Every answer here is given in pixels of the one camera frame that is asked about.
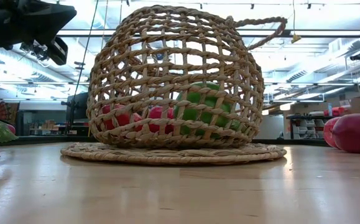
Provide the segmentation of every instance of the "shelf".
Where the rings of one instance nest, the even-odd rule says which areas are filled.
[[[286,119],[332,119],[336,118],[337,116],[301,116],[301,115],[293,115],[288,116]]]

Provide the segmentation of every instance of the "red object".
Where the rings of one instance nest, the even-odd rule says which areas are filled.
[[[335,140],[333,139],[332,131],[333,131],[333,127],[335,126],[337,120],[339,120],[339,119],[340,119],[340,117],[332,118],[329,121],[327,121],[325,123],[325,126],[323,127],[323,138],[325,139],[326,143],[328,143],[329,146],[337,148],[337,149],[339,147],[337,147]]]
[[[13,134],[16,134],[16,129],[13,127],[13,125],[7,124],[7,127],[8,127],[8,129],[10,129],[10,131],[11,131]]]
[[[155,106],[153,107],[149,112],[149,118],[157,119],[161,118],[163,113],[163,108],[161,106]],[[167,118],[168,119],[174,119],[174,110],[173,108],[169,108],[167,110]],[[155,133],[159,131],[159,125],[156,124],[150,124],[149,125],[149,131]],[[170,132],[174,131],[174,126],[169,124],[166,125],[165,133],[168,134]]]
[[[345,115],[337,120],[333,138],[340,149],[360,153],[360,114]]]
[[[115,105],[115,109],[121,109],[124,107],[125,107],[124,105]],[[107,114],[111,111],[111,108],[109,105],[105,105],[105,106],[103,106],[102,110],[103,110],[103,114]],[[134,122],[142,120],[142,117],[137,113],[133,113],[133,117],[134,117]],[[130,123],[130,114],[129,113],[120,114],[119,116],[116,116],[116,119],[118,121],[119,126],[125,126]],[[104,121],[104,124],[106,126],[106,129],[108,129],[108,130],[114,129],[114,124],[111,119]],[[142,126],[136,127],[136,131],[140,131],[141,129],[142,129]]]
[[[344,115],[345,109],[343,107],[335,107],[331,109],[331,113],[333,116],[342,116]]]

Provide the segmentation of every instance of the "woven basket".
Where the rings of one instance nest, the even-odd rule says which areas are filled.
[[[281,24],[272,35],[245,47],[236,28],[270,22]],[[91,71],[91,132],[100,142],[121,148],[237,148],[251,142],[262,120],[264,80],[248,50],[279,35],[286,22],[281,17],[234,22],[172,6],[134,11],[117,27]],[[209,88],[211,82],[219,89]],[[189,101],[190,93],[199,93],[199,102]],[[215,105],[207,105],[212,97]],[[152,106],[162,107],[160,118],[149,118]],[[167,117],[171,107],[177,111],[174,119]],[[183,119],[187,110],[196,119]],[[135,121],[133,113],[142,119]],[[130,116],[128,124],[120,126],[121,114]],[[204,114],[210,114],[209,123],[202,121]],[[222,119],[227,122],[218,124]],[[150,124],[160,126],[159,131],[150,131]],[[168,133],[166,126],[173,131]]]

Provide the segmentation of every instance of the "round wicker mat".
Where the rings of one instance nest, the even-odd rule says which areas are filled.
[[[64,156],[87,161],[127,162],[148,165],[242,164],[283,157],[285,149],[274,145],[247,144],[240,149],[120,149],[102,143],[74,143],[61,149]]]

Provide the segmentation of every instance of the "ball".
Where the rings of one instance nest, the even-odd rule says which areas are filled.
[[[340,149],[360,153],[360,114],[345,115],[337,120],[333,137]]]
[[[329,146],[333,148],[339,148],[337,147],[335,140],[333,139],[333,127],[335,126],[337,120],[339,120],[340,117],[332,118],[329,121],[325,123],[325,126],[323,127],[323,138],[325,139],[326,143],[328,143]]]

